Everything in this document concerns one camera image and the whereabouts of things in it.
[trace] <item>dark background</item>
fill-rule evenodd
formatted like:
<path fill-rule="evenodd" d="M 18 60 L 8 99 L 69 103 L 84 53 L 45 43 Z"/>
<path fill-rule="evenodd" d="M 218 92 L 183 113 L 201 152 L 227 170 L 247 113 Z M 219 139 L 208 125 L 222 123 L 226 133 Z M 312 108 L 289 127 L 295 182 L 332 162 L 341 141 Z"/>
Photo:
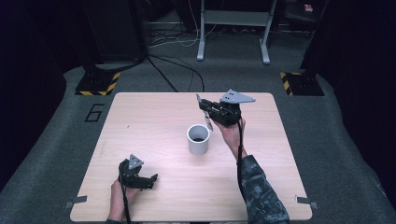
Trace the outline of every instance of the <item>dark background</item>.
<path fill-rule="evenodd" d="M 92 60 L 101 63 L 81 3 L 75 19 Z M 81 66 L 62 26 L 60 1 L 0 3 L 0 170 L 2 188 L 45 129 L 64 96 L 63 74 Z M 343 121 L 361 155 L 396 204 L 396 4 L 331 1 L 304 58 L 338 99 Z"/>

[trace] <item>yellow and black striped marking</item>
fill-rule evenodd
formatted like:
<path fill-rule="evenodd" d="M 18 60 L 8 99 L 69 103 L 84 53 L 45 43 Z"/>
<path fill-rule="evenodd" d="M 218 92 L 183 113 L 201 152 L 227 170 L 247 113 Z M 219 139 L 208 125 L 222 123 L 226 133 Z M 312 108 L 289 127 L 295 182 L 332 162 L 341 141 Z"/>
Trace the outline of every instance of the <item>yellow and black striped marking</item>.
<path fill-rule="evenodd" d="M 116 87 L 119 77 L 120 73 L 114 75 L 106 91 L 76 91 L 76 95 L 109 95 Z"/>
<path fill-rule="evenodd" d="M 284 73 L 284 72 L 280 73 L 280 78 L 282 78 L 283 87 L 285 88 L 286 94 L 287 95 L 293 95 L 293 91 L 292 91 L 291 86 L 290 86 L 290 84 L 288 82 L 286 74 L 288 74 L 288 75 L 300 75 L 301 73 Z"/>

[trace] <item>dark liquid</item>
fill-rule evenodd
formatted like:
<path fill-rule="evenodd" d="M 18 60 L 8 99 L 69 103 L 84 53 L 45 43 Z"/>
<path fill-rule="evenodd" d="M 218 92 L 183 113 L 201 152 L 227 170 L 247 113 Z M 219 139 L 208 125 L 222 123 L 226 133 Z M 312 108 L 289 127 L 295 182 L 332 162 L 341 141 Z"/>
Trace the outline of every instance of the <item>dark liquid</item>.
<path fill-rule="evenodd" d="M 194 141 L 194 142 L 202 142 L 202 141 L 204 141 L 204 139 L 203 138 L 194 138 L 194 139 L 192 139 L 192 141 Z"/>

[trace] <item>white metal frame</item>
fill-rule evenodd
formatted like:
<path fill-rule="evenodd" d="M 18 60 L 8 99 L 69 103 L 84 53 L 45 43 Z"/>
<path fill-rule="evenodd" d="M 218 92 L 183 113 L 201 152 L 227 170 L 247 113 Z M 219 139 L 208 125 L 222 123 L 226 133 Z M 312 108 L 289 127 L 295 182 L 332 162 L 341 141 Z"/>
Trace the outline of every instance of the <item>white metal frame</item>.
<path fill-rule="evenodd" d="M 206 24 L 225 24 L 225 25 L 251 25 L 265 26 L 263 37 L 259 40 L 262 50 L 262 61 L 264 64 L 270 63 L 267 49 L 267 39 L 270 32 L 271 23 L 277 0 L 273 0 L 269 12 L 244 12 L 244 11 L 218 11 L 205 10 L 205 0 L 201 1 L 201 35 L 198 47 L 197 60 L 202 61 L 205 54 L 205 25 Z"/>

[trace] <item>wire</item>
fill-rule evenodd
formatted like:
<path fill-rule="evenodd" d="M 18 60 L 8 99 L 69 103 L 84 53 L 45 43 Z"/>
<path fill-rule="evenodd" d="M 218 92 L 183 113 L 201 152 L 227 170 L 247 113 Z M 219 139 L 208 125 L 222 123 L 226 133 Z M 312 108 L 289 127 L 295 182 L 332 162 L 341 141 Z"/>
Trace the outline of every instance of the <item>wire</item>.
<path fill-rule="evenodd" d="M 151 59 L 149 58 L 149 56 L 146 57 L 148 59 L 148 61 L 151 63 L 151 65 L 161 74 L 161 76 L 163 77 L 163 79 L 165 79 L 166 83 L 168 83 L 168 85 L 172 88 L 172 90 L 174 90 L 175 92 L 178 92 L 178 90 L 174 87 L 174 85 L 172 85 L 172 83 L 169 81 L 169 79 L 165 76 L 165 74 L 157 67 L 155 66 L 155 64 L 151 61 Z"/>
<path fill-rule="evenodd" d="M 122 190 L 122 199 L 123 199 L 123 202 L 124 202 L 124 210 L 125 210 L 126 221 L 127 221 L 128 224 L 132 224 L 131 215 L 129 214 L 128 198 L 126 197 L 126 187 L 123 186 L 121 173 L 119 173 L 119 177 L 120 177 L 119 178 L 120 186 L 121 186 L 121 190 Z"/>
<path fill-rule="evenodd" d="M 224 7 L 224 0 L 222 0 L 222 2 L 221 2 L 221 11 L 223 10 L 223 7 Z M 216 26 L 217 26 L 217 24 L 215 24 L 215 25 L 213 26 L 213 28 L 205 35 L 205 37 L 207 37 L 208 35 L 210 35 L 210 33 L 212 33 L 212 31 L 216 28 Z"/>
<path fill-rule="evenodd" d="M 242 198 L 245 200 L 245 194 L 242 188 L 242 150 L 243 150 L 243 136 L 242 136 L 242 127 L 241 124 L 239 123 L 239 120 L 237 121 L 238 123 L 238 129 L 239 129 L 239 148 L 238 148 L 238 163 L 236 164 L 236 172 L 237 172 L 237 179 L 238 179 L 238 186 L 239 190 L 241 191 Z"/>
<path fill-rule="evenodd" d="M 188 89 L 188 91 L 190 91 L 190 88 L 191 88 L 191 85 L 192 85 L 192 80 L 194 79 L 194 73 L 195 73 L 195 72 L 193 71 L 191 65 L 190 65 L 189 63 L 184 62 L 183 60 L 181 60 L 181 59 L 179 59 L 179 58 L 177 58 L 177 57 L 163 56 L 163 55 L 160 55 L 160 56 L 157 56 L 157 57 L 176 59 L 176 60 L 179 60 L 179 61 L 183 62 L 184 64 L 186 64 L 186 65 L 190 68 L 190 70 L 191 70 L 191 80 L 190 80 L 189 89 Z"/>
<path fill-rule="evenodd" d="M 156 58 L 156 59 L 159 59 L 159 60 L 162 60 L 162 61 L 165 61 L 165 62 L 168 62 L 168 63 L 173 63 L 173 64 L 176 64 L 176 65 L 178 65 L 178 66 L 181 66 L 181 67 L 184 67 L 184 68 L 187 68 L 187 69 L 190 69 L 191 71 L 193 71 L 194 73 L 196 73 L 196 74 L 198 75 L 198 77 L 201 79 L 202 92 L 205 92 L 204 79 L 202 78 L 201 74 L 200 74 L 199 72 L 197 72 L 195 69 L 193 69 L 190 65 L 189 65 L 189 67 L 188 67 L 188 66 L 185 66 L 185 65 L 183 65 L 183 64 L 175 63 L 175 62 L 172 62 L 172 61 L 163 59 L 163 58 L 161 58 L 161 57 L 159 57 L 159 56 L 155 56 L 155 55 L 152 55 L 152 54 L 148 54 L 148 56 L 149 56 L 149 57 Z"/>
<path fill-rule="evenodd" d="M 193 39 L 193 40 L 181 40 L 178 36 L 176 36 L 174 39 L 176 39 L 177 41 L 163 42 L 161 44 L 150 46 L 150 48 L 159 47 L 159 46 L 165 45 L 165 44 L 177 44 L 177 43 L 180 44 L 183 47 L 188 48 L 188 47 L 191 47 L 193 44 L 195 44 L 195 42 L 197 42 L 197 40 L 199 40 L 198 25 L 197 25 L 197 21 L 196 21 L 196 19 L 194 17 L 194 14 L 192 12 L 191 0 L 189 0 L 189 7 L 190 7 L 190 12 L 191 12 L 191 15 L 192 15 L 192 19 L 194 20 L 194 24 L 195 24 L 195 31 L 196 31 L 195 39 Z M 183 44 L 183 43 L 188 43 L 188 42 L 192 42 L 192 43 L 190 43 L 189 45 L 184 45 Z"/>
<path fill-rule="evenodd" d="M 172 35 L 167 35 L 166 31 L 175 31 L 175 28 L 180 25 L 180 31 L 176 34 Z M 183 38 L 188 35 L 188 33 L 181 28 L 181 24 L 176 24 L 174 27 L 171 29 L 154 29 L 151 31 L 151 35 L 154 36 L 150 41 L 149 41 L 149 46 L 156 46 L 158 43 L 163 43 L 167 39 L 175 39 L 175 38 Z"/>
<path fill-rule="evenodd" d="M 154 48 L 154 47 L 160 46 L 161 44 L 169 44 L 170 42 L 165 42 L 168 39 L 178 39 L 177 42 L 180 42 L 181 41 L 180 38 L 184 38 L 186 36 L 187 36 L 187 34 L 185 34 L 185 33 L 180 33 L 177 35 L 164 35 L 164 36 L 161 36 L 161 37 L 151 40 L 149 47 Z"/>

